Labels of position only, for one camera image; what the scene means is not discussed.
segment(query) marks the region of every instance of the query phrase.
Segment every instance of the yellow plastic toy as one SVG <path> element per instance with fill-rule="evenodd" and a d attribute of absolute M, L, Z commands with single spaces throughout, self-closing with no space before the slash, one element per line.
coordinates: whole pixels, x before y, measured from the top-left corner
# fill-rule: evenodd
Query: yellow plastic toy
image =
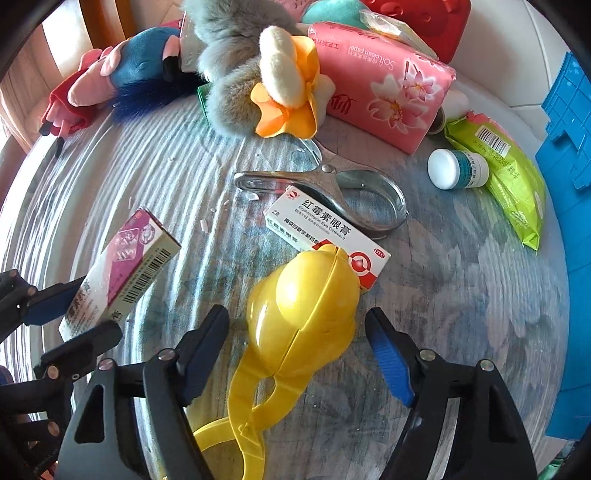
<path fill-rule="evenodd" d="M 355 334 L 359 278 L 344 250 L 323 245 L 303 252 L 255 285 L 248 299 L 249 344 L 234 373 L 228 417 L 195 432 L 201 450 L 236 439 L 243 480 L 262 480 L 262 431 L 295 406 L 314 373 L 347 350 Z M 253 408 L 260 380 L 275 388 Z"/>

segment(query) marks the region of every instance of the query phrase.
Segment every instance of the plastic bag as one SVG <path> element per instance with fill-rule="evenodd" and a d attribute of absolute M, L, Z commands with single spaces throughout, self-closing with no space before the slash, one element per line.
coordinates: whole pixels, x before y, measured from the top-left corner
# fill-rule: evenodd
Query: plastic bag
<path fill-rule="evenodd" d="M 361 10 L 359 12 L 359 19 L 370 30 L 384 37 L 402 42 L 432 59 L 439 59 L 435 51 L 403 21 L 377 14 L 371 10 Z"/>
<path fill-rule="evenodd" d="M 521 242 L 537 251 L 546 186 L 536 166 L 499 124 L 482 113 L 471 112 L 466 118 L 448 122 L 445 136 L 454 148 L 479 153 L 486 159 L 491 171 L 487 188 L 501 204 Z"/>

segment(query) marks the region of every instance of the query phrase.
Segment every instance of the table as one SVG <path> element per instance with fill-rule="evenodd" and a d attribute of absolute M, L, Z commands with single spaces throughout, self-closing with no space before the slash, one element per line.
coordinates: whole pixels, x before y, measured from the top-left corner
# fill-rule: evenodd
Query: table
<path fill-rule="evenodd" d="M 427 138 L 414 155 L 404 155 L 329 118 L 319 138 L 393 176 L 410 217 L 380 242 L 392 258 L 361 298 L 352 346 L 315 375 L 295 409 L 265 434 L 266 478 L 379 477 L 407 410 L 390 396 L 363 337 L 363 317 L 374 306 L 419 347 L 448 361 L 494 360 L 535 450 L 560 386 L 568 335 L 566 266 L 551 204 L 536 255 L 521 246 L 486 190 L 443 192 L 430 183 L 426 161 L 433 149 L 447 146 L 442 137 Z M 63 158 L 43 164 L 16 233 L 38 242 L 12 246 L 9 260 L 39 284 L 82 275 L 130 212 L 149 207 L 183 249 L 130 315 L 113 355 L 120 363 L 146 360 L 174 346 L 212 304 L 224 304 L 232 318 L 230 338 L 202 398 L 187 412 L 197 428 L 225 415 L 226 390 L 247 339 L 250 288 L 296 253 L 265 229 L 263 211 L 272 199 L 247 201 L 232 186 L 232 174 L 311 165 L 303 149 L 285 138 L 221 139 L 203 121 L 196 99 L 124 126 L 103 116 L 67 144 Z M 201 231 L 201 219 L 210 233 Z M 55 334 L 49 327 L 43 334 L 47 347 Z M 259 397 L 269 388 L 262 384 Z M 443 473 L 454 408 L 457 403 L 450 402 L 432 478 Z M 158 478 L 150 421 L 141 406 L 138 411 Z M 216 478 L 241 477 L 235 443 L 214 447 L 205 457 Z"/>

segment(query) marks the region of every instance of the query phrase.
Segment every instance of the flower print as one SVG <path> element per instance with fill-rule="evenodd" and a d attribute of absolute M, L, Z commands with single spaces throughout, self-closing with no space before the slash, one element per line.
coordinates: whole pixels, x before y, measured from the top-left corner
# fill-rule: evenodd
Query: flower print
<path fill-rule="evenodd" d="M 428 108 L 409 100 L 392 75 L 387 75 L 383 83 L 372 82 L 371 88 L 377 98 L 368 106 L 373 118 L 387 121 L 391 128 L 403 134 L 408 133 L 409 128 L 426 127 L 420 116 Z"/>
<path fill-rule="evenodd" d="M 406 74 L 406 80 L 402 81 L 402 89 L 410 99 L 418 98 L 424 102 L 427 98 L 430 99 L 439 88 L 433 85 L 435 78 L 425 79 L 423 78 L 423 73 L 416 65 L 413 64 L 413 68 L 414 73 L 409 69 Z"/>

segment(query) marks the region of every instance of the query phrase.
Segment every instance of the green package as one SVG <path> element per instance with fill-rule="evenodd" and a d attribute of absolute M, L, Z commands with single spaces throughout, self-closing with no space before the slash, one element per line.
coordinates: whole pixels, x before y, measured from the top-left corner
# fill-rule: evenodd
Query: green package
<path fill-rule="evenodd" d="M 544 180 L 523 150 L 486 115 L 448 122 L 445 136 L 458 150 L 482 155 L 491 171 L 486 186 L 524 245 L 538 250 L 546 205 Z"/>

